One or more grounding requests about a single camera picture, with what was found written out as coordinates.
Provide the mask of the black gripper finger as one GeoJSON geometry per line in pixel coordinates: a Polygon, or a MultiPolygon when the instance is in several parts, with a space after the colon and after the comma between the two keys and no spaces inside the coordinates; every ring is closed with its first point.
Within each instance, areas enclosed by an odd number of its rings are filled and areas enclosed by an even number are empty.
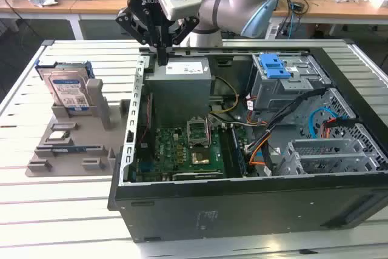
{"type": "Polygon", "coordinates": [[[148,44],[156,53],[158,65],[163,65],[163,46],[161,33],[153,22],[151,12],[144,12],[145,17],[139,19],[132,12],[121,12],[116,17],[116,22],[135,38],[140,44],[148,44]]]}
{"type": "Polygon", "coordinates": [[[162,25],[162,64],[167,65],[169,50],[173,45],[179,45],[198,25],[198,18],[183,18],[177,21],[166,20],[162,25]]]}

